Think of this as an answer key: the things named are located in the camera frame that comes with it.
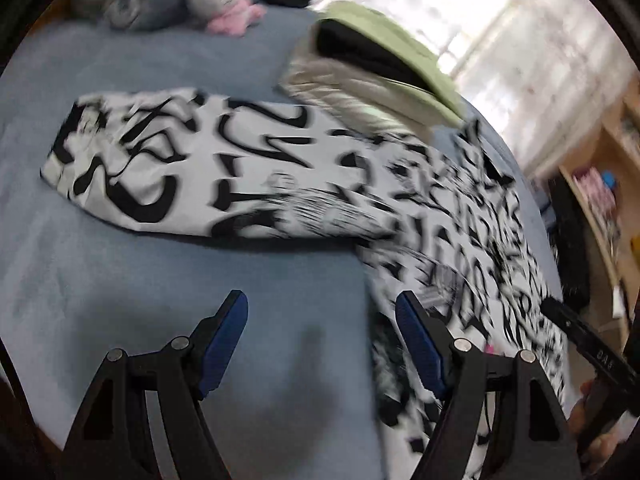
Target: blue bed sheet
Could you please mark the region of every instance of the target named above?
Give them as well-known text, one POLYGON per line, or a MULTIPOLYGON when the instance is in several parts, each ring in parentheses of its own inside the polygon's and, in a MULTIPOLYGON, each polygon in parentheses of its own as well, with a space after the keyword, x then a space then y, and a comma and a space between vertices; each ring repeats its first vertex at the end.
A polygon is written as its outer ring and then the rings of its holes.
MULTIPOLYGON (((57 444, 108 349, 159 349, 240 288, 249 321, 203 404, 232 475, 383 478, 364 272, 346 242, 275 250, 136 235, 91 218, 38 177, 72 102, 87 92, 195 86, 288 101, 276 82, 314 20, 308 10, 270 7, 241 40, 59 23, 27 38, 0 78, 0 333, 36 420, 57 444)), ((434 143, 447 151, 449 135, 434 143)), ((499 138, 485 140, 520 182, 499 138)), ((542 220, 523 190, 526 235, 554 286, 542 220)), ((157 407, 151 412, 157 425, 157 407)))

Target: black tool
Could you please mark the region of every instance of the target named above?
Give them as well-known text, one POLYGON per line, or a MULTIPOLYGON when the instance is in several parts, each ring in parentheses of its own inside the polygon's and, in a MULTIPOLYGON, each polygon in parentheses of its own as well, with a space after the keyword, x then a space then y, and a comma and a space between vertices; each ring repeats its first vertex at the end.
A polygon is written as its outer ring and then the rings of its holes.
POLYGON ((497 399, 482 480, 581 478, 562 407, 533 352, 509 358, 453 339, 412 292, 398 296, 396 321, 422 384, 444 402, 412 480, 463 477, 486 392, 497 399))
POLYGON ((585 426, 577 438, 578 455, 586 464, 584 453, 599 435, 606 433, 629 410, 640 415, 640 317, 631 330, 621 358, 565 304, 546 298, 540 310, 560 327, 577 351, 596 370, 596 379, 584 401, 585 426))
POLYGON ((62 478, 159 479, 145 400, 145 391, 155 390, 181 480, 230 480, 198 401, 220 384, 247 316, 246 296, 233 290, 215 316, 159 352, 109 351, 71 427, 62 478))

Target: green towel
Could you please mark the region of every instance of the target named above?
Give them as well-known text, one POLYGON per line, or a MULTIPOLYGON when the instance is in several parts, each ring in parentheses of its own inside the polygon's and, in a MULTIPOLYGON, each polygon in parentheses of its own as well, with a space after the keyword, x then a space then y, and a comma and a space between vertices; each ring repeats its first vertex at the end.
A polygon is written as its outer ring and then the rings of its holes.
POLYGON ((424 81, 433 94, 399 81, 387 81, 411 94, 426 104, 435 106, 452 123, 459 123, 463 117, 460 96, 453 81, 444 75, 437 65, 437 58, 415 38, 381 12, 368 9, 354 2, 331 3, 322 14, 322 20, 335 20, 375 41, 385 50, 411 67, 424 81))

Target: curtain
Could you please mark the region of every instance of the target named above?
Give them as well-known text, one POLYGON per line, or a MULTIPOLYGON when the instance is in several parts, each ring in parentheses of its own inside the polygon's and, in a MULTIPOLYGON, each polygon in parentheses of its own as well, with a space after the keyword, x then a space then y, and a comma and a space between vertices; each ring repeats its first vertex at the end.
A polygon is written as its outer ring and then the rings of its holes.
POLYGON ((635 70, 588 0, 352 1, 383 12, 434 52, 527 176, 557 165, 635 70))

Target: metal screw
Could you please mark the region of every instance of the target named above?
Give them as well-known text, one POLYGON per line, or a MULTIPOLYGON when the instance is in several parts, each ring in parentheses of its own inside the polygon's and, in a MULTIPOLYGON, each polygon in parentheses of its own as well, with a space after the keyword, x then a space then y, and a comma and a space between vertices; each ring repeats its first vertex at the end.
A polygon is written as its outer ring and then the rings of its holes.
POLYGON ((531 350, 523 350, 520 352, 520 358, 527 363, 532 363, 536 360, 536 355, 531 350))
POLYGON ((189 338, 183 335, 179 335, 171 341, 171 348, 174 350, 182 350, 187 348, 187 346, 189 346, 189 338))
POLYGON ((453 342, 453 346, 455 346, 461 352, 469 352, 471 350, 472 344, 468 339, 464 339, 461 337, 460 339, 456 339, 453 342))
POLYGON ((107 361, 111 361, 112 363, 119 361, 122 357, 123 352, 119 348, 112 348, 107 352, 107 361))

